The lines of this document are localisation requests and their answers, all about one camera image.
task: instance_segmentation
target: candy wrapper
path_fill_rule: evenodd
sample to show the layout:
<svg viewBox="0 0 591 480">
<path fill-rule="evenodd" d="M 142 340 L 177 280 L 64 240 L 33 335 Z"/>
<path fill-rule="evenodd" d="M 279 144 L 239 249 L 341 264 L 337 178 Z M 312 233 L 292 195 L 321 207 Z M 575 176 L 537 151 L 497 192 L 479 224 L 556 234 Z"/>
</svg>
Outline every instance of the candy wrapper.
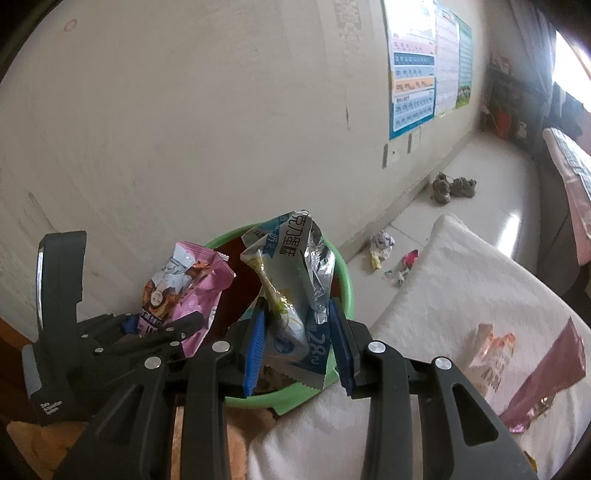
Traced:
<svg viewBox="0 0 591 480">
<path fill-rule="evenodd" d="M 222 291 L 234 276 L 227 256 L 189 242 L 175 244 L 173 256 L 144 288 L 139 334 L 149 335 L 165 323 L 200 312 L 207 325 L 182 341 L 185 356 L 193 356 L 211 328 Z"/>
<path fill-rule="evenodd" d="M 517 340 L 512 333 L 495 337 L 492 325 L 481 323 L 478 326 L 474 342 L 476 355 L 465 369 L 464 375 L 489 404 L 499 390 L 502 374 L 513 357 L 516 344 Z"/>
<path fill-rule="evenodd" d="M 306 210 L 262 223 L 242 240 L 246 250 L 241 260 L 256 271 L 269 302 L 264 364 L 309 387 L 323 388 L 335 255 Z"/>
<path fill-rule="evenodd" d="M 382 268 L 381 261 L 386 260 L 390 256 L 395 243 L 394 237 L 386 230 L 376 233 L 369 239 L 369 255 L 374 269 Z"/>
<path fill-rule="evenodd" d="M 586 375 L 583 339 L 570 318 L 558 338 L 500 415 L 511 433 L 523 433 L 545 413 L 558 392 Z"/>
</svg>

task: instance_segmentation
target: white blanket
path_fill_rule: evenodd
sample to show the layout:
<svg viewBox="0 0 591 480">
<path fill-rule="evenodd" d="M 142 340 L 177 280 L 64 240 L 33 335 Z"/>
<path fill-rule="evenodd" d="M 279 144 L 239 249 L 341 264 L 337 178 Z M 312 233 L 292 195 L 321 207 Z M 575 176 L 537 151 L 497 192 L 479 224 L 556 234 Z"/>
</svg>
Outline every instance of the white blanket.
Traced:
<svg viewBox="0 0 591 480">
<path fill-rule="evenodd" d="M 591 356 L 591 330 L 550 289 L 452 216 L 440 217 L 402 289 L 371 328 L 404 356 L 430 362 L 446 355 L 462 367 L 479 323 L 513 332 L 517 348 L 499 395 L 508 403 L 572 316 Z M 363 312 L 357 312 L 358 319 Z M 591 420 L 591 379 L 556 396 L 550 411 L 515 439 L 537 462 L 540 479 L 564 463 Z M 418 408 L 414 406 L 414 478 L 422 478 Z M 249 449 L 251 480 L 358 480 L 368 400 L 350 400 L 333 385 L 283 417 Z"/>
</svg>

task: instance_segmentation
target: wall stain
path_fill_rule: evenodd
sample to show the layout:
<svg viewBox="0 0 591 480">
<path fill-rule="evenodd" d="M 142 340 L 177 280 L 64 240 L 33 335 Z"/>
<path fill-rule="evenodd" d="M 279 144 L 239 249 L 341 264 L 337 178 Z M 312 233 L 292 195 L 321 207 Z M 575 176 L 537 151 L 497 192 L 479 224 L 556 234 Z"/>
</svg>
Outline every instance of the wall stain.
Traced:
<svg viewBox="0 0 591 480">
<path fill-rule="evenodd" d="M 74 27 L 76 26 L 76 24 L 78 23 L 78 20 L 73 18 L 72 20 L 70 20 L 66 26 L 64 27 L 64 32 L 71 32 L 72 30 L 74 30 Z"/>
<path fill-rule="evenodd" d="M 47 217 L 47 215 L 43 211 L 41 204 L 37 201 L 37 199 L 35 198 L 35 196 L 33 195 L 32 192 L 28 192 L 28 197 L 29 197 L 29 200 L 31 201 L 31 204 L 33 205 L 33 208 L 41 215 L 41 217 L 43 217 L 43 219 L 45 220 L 45 222 L 47 223 L 47 225 L 49 226 L 51 231 L 57 232 L 57 229 L 53 226 L 52 222 L 49 220 L 49 218 Z"/>
</svg>

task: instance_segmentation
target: white floor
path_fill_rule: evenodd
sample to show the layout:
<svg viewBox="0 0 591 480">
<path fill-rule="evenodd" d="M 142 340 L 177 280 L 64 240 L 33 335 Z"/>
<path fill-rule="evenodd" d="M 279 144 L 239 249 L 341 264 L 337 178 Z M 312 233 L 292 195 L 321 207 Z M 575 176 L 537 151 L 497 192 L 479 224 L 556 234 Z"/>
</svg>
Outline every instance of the white floor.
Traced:
<svg viewBox="0 0 591 480">
<path fill-rule="evenodd" d="M 351 260 L 357 321 L 371 325 L 386 309 L 398 286 L 384 272 L 399 270 L 402 256 L 411 250 L 420 254 L 433 223 L 444 213 L 456 215 L 475 234 L 535 273 L 540 198 L 533 160 L 493 135 L 478 134 L 443 171 L 454 178 L 475 179 L 476 196 L 440 205 L 428 186 L 385 228 L 396 245 L 380 270 L 372 269 L 367 249 Z"/>
</svg>

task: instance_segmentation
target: slipper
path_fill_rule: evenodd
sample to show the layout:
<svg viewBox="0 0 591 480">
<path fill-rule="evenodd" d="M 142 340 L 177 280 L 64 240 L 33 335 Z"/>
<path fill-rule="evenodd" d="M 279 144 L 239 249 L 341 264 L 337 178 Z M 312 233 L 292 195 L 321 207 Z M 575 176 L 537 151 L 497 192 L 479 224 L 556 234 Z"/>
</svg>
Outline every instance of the slipper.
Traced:
<svg viewBox="0 0 591 480">
<path fill-rule="evenodd" d="M 449 203 L 452 199 L 450 197 L 450 186 L 447 177 L 444 173 L 440 173 L 433 182 L 433 196 L 442 204 Z"/>
</svg>

